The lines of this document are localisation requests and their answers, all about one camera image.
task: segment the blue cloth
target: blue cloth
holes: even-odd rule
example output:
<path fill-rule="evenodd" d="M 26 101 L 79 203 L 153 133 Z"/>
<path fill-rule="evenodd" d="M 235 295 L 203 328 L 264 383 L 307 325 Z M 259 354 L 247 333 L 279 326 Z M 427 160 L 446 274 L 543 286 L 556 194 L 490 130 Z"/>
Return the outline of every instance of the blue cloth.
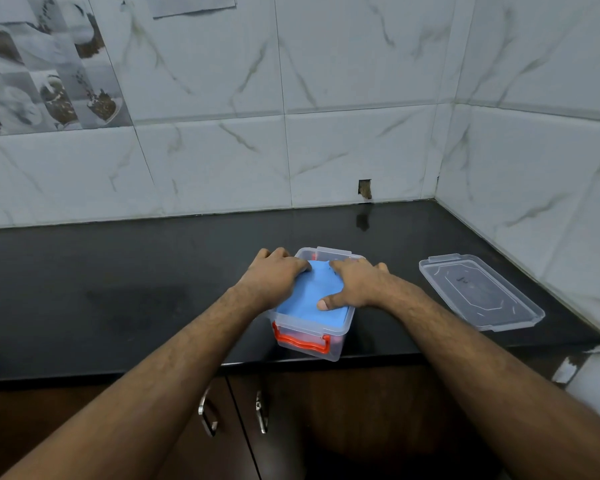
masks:
<path fill-rule="evenodd" d="M 321 312 L 318 301 L 327 295 L 338 293 L 344 283 L 328 261 L 310 261 L 312 270 L 296 278 L 294 292 L 277 308 L 278 313 L 302 318 L 322 325 L 341 327 L 347 316 L 347 307 Z"/>

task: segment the container lid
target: container lid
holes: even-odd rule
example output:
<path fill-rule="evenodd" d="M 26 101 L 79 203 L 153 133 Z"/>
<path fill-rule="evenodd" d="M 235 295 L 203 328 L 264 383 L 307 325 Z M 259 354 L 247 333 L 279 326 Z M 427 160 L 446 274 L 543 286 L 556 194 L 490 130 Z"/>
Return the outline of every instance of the container lid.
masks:
<path fill-rule="evenodd" d="M 526 328 L 544 311 L 480 258 L 469 254 L 433 256 L 420 271 L 446 304 L 478 330 Z"/>
<path fill-rule="evenodd" d="M 291 315 L 306 321 L 315 322 L 328 328 L 341 328 L 347 318 L 347 307 L 320 311 L 318 300 L 327 295 L 342 291 L 344 283 L 328 261 L 311 261 L 311 271 L 305 271 L 296 278 L 294 292 L 277 307 L 279 314 Z"/>

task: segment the black countertop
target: black countertop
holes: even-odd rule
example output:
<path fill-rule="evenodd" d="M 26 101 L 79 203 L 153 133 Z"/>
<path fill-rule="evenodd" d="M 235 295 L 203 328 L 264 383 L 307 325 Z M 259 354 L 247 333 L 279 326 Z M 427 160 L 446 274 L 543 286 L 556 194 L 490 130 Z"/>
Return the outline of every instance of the black countertop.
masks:
<path fill-rule="evenodd" d="M 348 205 L 0 230 L 0 381 L 128 371 L 234 284 L 256 252 L 350 250 L 442 300 L 418 262 L 474 254 L 546 316 L 487 332 L 516 355 L 587 349 L 600 335 L 433 201 Z M 277 346 L 257 318 L 221 372 L 423 362 L 384 312 L 357 310 L 338 363 Z"/>

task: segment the forearm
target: forearm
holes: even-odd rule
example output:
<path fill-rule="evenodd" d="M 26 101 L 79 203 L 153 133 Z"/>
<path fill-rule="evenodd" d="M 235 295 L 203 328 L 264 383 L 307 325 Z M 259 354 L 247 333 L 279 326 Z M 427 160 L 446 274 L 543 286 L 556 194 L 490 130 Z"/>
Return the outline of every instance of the forearm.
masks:
<path fill-rule="evenodd" d="M 222 359 L 259 311 L 245 293 L 228 290 L 4 478 L 151 478 Z"/>
<path fill-rule="evenodd" d="M 388 277 L 404 323 L 467 416 L 520 479 L 600 479 L 600 418 L 419 288 Z"/>

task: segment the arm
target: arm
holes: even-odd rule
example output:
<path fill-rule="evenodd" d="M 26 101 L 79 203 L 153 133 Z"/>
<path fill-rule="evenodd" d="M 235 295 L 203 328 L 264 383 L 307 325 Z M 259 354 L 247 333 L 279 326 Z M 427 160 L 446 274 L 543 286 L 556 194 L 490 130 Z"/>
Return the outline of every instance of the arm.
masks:
<path fill-rule="evenodd" d="M 383 263 L 332 262 L 344 290 L 327 310 L 376 306 L 396 316 L 507 469 L 520 479 L 600 480 L 600 417 L 439 306 Z"/>
<path fill-rule="evenodd" d="M 238 284 L 106 389 L 2 478 L 151 478 L 222 359 L 259 313 L 291 295 L 307 261 L 261 250 Z"/>

